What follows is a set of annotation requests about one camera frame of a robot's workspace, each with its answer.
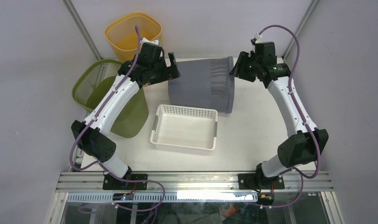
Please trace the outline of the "grey mesh waste bin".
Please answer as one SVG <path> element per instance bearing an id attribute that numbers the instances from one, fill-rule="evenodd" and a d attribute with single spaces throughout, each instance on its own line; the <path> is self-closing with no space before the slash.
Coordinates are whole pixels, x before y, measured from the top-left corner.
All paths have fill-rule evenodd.
<path id="1" fill-rule="evenodd" d="M 234 105 L 233 57 L 177 62 L 180 77 L 168 81 L 172 105 L 231 113 Z"/>

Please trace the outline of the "white perforated plastic basket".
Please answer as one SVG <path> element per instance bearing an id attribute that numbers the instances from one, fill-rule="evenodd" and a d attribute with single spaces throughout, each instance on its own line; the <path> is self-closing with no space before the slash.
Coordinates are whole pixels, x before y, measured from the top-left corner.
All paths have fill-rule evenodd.
<path id="1" fill-rule="evenodd" d="M 150 142 L 162 150 L 207 154 L 216 148 L 217 129 L 215 109 L 160 104 Z"/>

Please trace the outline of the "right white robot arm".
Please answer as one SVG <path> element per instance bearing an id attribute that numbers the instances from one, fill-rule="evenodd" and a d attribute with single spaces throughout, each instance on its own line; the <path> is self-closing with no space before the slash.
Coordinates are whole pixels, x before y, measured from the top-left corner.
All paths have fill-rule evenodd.
<path id="1" fill-rule="evenodd" d="M 278 63 L 273 42 L 253 43 L 253 50 L 242 51 L 230 72 L 231 76 L 254 82 L 259 79 L 275 100 L 284 120 L 288 138 L 277 154 L 256 167 L 247 183 L 266 189 L 277 177 L 297 165 L 320 162 L 329 135 L 319 129 L 296 93 L 292 71 Z"/>

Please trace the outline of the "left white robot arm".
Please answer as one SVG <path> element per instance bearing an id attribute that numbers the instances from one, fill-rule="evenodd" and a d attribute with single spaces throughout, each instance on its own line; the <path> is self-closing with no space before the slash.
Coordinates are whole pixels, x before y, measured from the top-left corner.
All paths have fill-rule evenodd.
<path id="1" fill-rule="evenodd" d="M 166 53 L 155 43 L 145 42 L 134 58 L 122 63 L 114 83 L 101 102 L 83 121 L 75 120 L 71 130 L 78 147 L 95 158 L 119 189 L 131 185 L 131 168 L 116 154 L 116 144 L 108 138 L 113 123 L 128 102 L 142 87 L 180 77 L 174 52 Z"/>

